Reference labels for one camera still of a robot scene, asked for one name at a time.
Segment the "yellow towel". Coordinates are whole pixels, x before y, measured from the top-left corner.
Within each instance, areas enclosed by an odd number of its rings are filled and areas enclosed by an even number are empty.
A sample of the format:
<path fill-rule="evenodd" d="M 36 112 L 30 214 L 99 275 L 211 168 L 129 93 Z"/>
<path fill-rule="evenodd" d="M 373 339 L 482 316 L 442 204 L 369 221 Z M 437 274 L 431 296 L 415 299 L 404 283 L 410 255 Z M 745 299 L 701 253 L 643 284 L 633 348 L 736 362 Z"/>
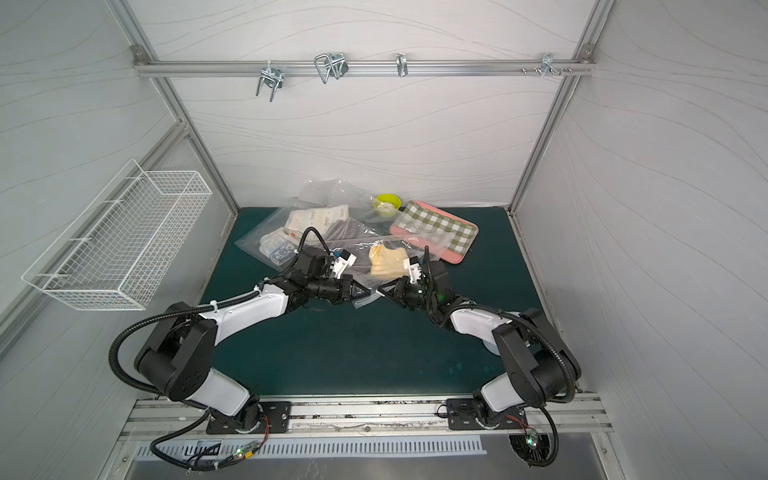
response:
<path fill-rule="evenodd" d="M 372 277 L 392 280 L 407 273 L 405 262 L 409 260 L 409 256 L 402 247 L 390 249 L 383 244 L 376 244 L 369 250 L 369 260 L 369 274 Z"/>

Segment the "clear plastic vacuum bag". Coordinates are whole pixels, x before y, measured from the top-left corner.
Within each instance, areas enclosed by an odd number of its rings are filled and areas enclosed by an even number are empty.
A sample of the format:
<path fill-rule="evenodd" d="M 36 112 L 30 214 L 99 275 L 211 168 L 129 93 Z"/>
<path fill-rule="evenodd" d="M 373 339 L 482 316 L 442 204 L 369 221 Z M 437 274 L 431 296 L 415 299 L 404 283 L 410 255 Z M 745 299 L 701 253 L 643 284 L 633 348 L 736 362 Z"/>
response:
<path fill-rule="evenodd" d="M 449 260 L 464 245 L 462 227 L 414 201 L 373 194 L 344 180 L 310 181 L 295 198 L 236 241 L 275 270 L 285 269 L 299 244 L 354 256 L 344 272 L 375 288 L 415 269 L 412 258 Z"/>

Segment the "grey towel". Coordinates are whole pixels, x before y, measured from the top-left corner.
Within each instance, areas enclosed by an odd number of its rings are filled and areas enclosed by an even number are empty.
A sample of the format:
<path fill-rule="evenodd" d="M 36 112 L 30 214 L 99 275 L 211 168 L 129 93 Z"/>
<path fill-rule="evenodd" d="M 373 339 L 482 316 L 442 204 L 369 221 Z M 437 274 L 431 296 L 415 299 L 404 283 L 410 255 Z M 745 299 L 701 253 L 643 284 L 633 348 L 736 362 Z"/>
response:
<path fill-rule="evenodd" d="M 370 248 L 382 236 L 380 228 L 349 218 L 336 222 L 323 239 L 332 251 L 348 250 L 357 257 L 367 258 Z"/>

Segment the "blue patterned towel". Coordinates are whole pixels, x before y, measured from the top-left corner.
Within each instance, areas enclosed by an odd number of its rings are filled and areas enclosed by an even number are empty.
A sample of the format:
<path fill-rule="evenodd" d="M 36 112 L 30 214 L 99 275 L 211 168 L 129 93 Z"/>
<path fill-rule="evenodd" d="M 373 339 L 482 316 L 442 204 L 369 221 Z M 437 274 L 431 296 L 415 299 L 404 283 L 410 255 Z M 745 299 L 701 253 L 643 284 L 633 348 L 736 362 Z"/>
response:
<path fill-rule="evenodd" d="M 260 238 L 259 252 L 273 265 L 282 266 L 294 258 L 299 240 L 295 231 L 278 228 Z"/>

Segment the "white rabbit patterned towel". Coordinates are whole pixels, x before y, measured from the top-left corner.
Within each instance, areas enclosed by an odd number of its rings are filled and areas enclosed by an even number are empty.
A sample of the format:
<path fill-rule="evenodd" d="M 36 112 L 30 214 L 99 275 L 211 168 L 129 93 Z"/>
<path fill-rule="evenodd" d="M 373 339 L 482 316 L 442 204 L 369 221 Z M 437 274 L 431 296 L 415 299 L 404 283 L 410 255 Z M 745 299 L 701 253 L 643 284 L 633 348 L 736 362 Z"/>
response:
<path fill-rule="evenodd" d="M 325 235 L 336 222 L 348 219 L 349 206 L 346 204 L 299 209 L 289 213 L 284 227 L 295 232 L 303 232 L 308 227 L 314 227 L 321 235 Z"/>

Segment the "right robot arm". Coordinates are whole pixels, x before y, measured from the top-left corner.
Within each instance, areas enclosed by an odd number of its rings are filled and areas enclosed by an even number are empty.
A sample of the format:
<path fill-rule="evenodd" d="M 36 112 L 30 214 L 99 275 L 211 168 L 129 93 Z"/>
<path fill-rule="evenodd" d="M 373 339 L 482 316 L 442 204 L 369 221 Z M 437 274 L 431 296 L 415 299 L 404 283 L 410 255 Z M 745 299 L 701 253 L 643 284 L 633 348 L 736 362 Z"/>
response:
<path fill-rule="evenodd" d="M 581 368 L 543 312 L 495 309 L 451 288 L 439 289 L 435 281 L 413 283 L 406 277 L 377 291 L 405 309 L 424 311 L 440 328 L 494 348 L 505 372 L 475 395 L 481 409 L 502 413 L 511 407 L 541 408 L 574 399 Z"/>

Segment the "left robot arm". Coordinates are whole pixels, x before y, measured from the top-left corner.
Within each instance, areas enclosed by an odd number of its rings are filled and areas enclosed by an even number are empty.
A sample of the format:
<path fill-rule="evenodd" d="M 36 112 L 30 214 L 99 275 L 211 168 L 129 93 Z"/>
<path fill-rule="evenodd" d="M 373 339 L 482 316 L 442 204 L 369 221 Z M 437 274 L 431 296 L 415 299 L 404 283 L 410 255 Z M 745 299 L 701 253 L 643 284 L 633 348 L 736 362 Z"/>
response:
<path fill-rule="evenodd" d="M 191 402 L 249 429 L 258 395 L 213 367 L 216 347 L 260 322 L 286 315 L 311 299 L 343 304 L 370 295 L 351 274 L 293 268 L 247 295 L 210 303 L 201 312 L 168 311 L 137 354 L 134 368 L 169 399 Z"/>

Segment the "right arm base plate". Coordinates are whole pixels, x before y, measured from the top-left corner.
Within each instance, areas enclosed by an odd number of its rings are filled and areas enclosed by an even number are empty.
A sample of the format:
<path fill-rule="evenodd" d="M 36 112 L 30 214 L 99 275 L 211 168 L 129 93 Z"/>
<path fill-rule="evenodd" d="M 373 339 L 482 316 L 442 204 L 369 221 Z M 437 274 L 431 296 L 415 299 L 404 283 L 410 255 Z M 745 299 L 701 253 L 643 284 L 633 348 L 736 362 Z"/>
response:
<path fill-rule="evenodd" d="M 479 398 L 449 398 L 438 407 L 436 415 L 447 421 L 451 431 L 522 431 L 527 426 L 522 409 L 510 407 L 496 412 Z"/>

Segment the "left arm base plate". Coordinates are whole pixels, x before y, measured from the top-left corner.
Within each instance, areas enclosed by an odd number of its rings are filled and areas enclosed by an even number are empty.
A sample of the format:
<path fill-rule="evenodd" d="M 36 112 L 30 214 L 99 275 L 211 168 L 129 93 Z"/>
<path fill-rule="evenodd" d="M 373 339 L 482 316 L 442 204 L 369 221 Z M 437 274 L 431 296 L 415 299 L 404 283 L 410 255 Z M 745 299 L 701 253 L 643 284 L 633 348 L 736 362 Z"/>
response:
<path fill-rule="evenodd" d="M 234 416 L 227 416 L 214 411 L 206 426 L 208 435 L 233 435 L 285 433 L 288 430 L 292 403 L 288 401 L 268 401 L 246 404 Z"/>

